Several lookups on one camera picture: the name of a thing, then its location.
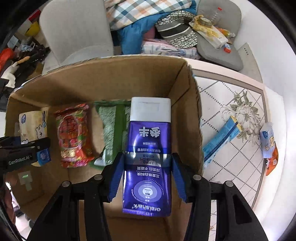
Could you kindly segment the orange snack packet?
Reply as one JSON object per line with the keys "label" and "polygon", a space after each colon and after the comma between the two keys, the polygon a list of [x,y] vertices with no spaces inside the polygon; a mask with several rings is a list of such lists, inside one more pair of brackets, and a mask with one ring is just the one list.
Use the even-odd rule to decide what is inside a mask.
{"label": "orange snack packet", "polygon": [[275,147],[271,158],[267,159],[266,176],[268,176],[276,168],[277,164],[278,164],[278,149],[277,147]]}

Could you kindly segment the blue cartoon tissue pack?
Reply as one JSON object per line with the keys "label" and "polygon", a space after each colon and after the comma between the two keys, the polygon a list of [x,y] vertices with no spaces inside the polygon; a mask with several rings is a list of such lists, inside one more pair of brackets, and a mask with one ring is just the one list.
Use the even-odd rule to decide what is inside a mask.
{"label": "blue cartoon tissue pack", "polygon": [[264,123],[260,130],[260,142],[264,158],[271,158],[275,149],[273,125],[271,122]]}

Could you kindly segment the long blue snack packet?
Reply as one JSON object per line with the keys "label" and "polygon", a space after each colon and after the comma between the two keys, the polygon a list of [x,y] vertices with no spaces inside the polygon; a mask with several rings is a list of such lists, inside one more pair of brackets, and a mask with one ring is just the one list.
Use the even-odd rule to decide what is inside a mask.
{"label": "long blue snack packet", "polygon": [[215,158],[217,152],[242,132],[241,124],[230,116],[221,130],[203,147],[205,169]]}

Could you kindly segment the purple toothpaste tube white cap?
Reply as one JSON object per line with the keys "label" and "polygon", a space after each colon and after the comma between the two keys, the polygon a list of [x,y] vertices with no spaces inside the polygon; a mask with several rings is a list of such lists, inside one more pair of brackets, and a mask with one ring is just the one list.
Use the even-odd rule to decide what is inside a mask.
{"label": "purple toothpaste tube white cap", "polygon": [[171,214],[171,100],[133,97],[125,149],[124,213]]}

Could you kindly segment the yellow tissue pack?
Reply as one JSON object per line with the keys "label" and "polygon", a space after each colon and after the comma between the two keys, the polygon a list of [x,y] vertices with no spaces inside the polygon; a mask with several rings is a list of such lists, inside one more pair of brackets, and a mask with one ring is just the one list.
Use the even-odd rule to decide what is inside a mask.
{"label": "yellow tissue pack", "polygon": [[[20,113],[18,121],[20,124],[21,144],[47,137],[47,111],[36,110]],[[32,165],[40,167],[50,161],[50,151],[47,148],[37,152],[37,161]]]}

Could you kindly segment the red snack packet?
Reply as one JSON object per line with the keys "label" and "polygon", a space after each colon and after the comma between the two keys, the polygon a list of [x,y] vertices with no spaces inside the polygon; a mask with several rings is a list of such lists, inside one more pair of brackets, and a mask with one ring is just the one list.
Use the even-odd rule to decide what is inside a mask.
{"label": "red snack packet", "polygon": [[86,166],[94,159],[88,109],[89,105],[83,103],[54,113],[63,168]]}

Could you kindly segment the red plastic bag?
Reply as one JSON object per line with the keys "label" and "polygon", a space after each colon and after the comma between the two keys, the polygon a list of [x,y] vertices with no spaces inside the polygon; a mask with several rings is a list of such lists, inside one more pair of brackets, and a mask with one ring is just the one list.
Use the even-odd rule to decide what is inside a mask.
{"label": "red plastic bag", "polygon": [[15,53],[11,48],[3,49],[3,51],[0,53],[0,70],[2,70],[6,62],[10,59],[13,59],[14,56]]}

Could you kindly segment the green snack packet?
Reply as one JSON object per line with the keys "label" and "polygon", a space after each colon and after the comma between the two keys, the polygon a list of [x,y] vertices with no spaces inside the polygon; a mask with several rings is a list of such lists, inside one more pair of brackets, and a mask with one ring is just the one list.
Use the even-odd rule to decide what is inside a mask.
{"label": "green snack packet", "polygon": [[103,123],[104,148],[93,165],[105,167],[111,165],[116,155],[125,150],[131,101],[104,100],[97,101],[94,105]]}

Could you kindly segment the cardboard box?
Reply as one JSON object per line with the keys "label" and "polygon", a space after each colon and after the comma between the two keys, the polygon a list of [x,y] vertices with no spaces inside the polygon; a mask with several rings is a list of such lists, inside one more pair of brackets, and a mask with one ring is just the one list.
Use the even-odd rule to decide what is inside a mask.
{"label": "cardboard box", "polygon": [[[24,167],[13,171],[31,171],[33,189],[17,184],[13,193],[22,211],[35,221],[27,240],[74,240],[62,232],[64,208],[53,215],[43,230],[37,218],[63,181],[72,184],[87,181],[97,172],[90,166],[63,168],[54,112],[77,104],[96,101],[130,100],[132,97],[167,97],[171,99],[171,147],[184,164],[201,174],[202,135],[201,101],[196,80],[184,59],[164,56],[116,56],[84,61],[53,70],[24,83],[9,98],[6,109],[6,136],[14,136],[19,115],[34,110],[48,111],[48,137],[52,161],[43,167]],[[102,121],[98,114],[88,114],[91,145],[95,154],[103,149]],[[116,197],[104,203],[106,221],[112,240],[183,240],[191,204],[178,197],[172,180],[172,208],[169,217],[144,217],[122,213],[122,181]]]}

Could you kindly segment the grey chair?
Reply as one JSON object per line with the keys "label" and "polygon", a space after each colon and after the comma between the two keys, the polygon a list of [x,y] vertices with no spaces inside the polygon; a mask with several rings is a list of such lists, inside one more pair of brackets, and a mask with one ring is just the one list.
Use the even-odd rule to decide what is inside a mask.
{"label": "grey chair", "polygon": [[39,23],[51,50],[43,73],[114,54],[104,1],[50,1]]}

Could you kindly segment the blue cloth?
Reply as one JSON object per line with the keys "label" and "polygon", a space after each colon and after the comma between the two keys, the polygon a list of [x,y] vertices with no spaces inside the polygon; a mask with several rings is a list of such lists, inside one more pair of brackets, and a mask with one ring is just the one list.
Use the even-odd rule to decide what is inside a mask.
{"label": "blue cloth", "polygon": [[[197,12],[192,9],[182,9],[197,15]],[[134,22],[133,24],[124,27],[117,31],[118,39],[121,45],[121,51],[123,54],[139,54],[144,40],[144,35],[153,27],[156,28],[155,23],[170,13],[156,14],[147,16],[141,20]]]}

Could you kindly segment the plaid blanket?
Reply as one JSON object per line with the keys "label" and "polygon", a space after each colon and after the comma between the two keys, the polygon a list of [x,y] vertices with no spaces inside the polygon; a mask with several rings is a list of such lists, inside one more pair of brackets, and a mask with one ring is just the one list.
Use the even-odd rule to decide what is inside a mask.
{"label": "plaid blanket", "polygon": [[191,0],[108,0],[104,2],[110,29],[122,29],[147,16],[195,7]]}

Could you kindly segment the yellow white packet on cushion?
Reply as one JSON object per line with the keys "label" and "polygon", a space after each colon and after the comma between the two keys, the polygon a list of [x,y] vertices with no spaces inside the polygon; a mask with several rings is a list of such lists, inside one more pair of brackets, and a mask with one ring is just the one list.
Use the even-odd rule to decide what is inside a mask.
{"label": "yellow white packet on cushion", "polygon": [[223,47],[236,35],[223,28],[216,28],[212,21],[203,15],[193,17],[189,25],[191,28],[207,40],[215,49]]}

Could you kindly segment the striped patterned hat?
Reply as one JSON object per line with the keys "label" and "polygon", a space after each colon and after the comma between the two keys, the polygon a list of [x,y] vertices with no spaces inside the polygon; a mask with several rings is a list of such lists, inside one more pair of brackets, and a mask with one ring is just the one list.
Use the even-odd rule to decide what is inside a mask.
{"label": "striped patterned hat", "polygon": [[198,43],[197,35],[189,24],[195,16],[184,10],[174,11],[159,19],[155,26],[161,37],[170,45],[175,48],[189,49],[196,47]]}

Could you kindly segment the grey seat cushion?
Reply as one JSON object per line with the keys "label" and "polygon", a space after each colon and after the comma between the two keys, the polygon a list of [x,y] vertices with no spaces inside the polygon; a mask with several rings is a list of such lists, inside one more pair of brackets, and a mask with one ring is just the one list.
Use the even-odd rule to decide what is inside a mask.
{"label": "grey seat cushion", "polygon": [[193,29],[197,33],[197,51],[202,60],[235,71],[243,62],[233,41],[241,24],[241,10],[232,1],[200,1]]}

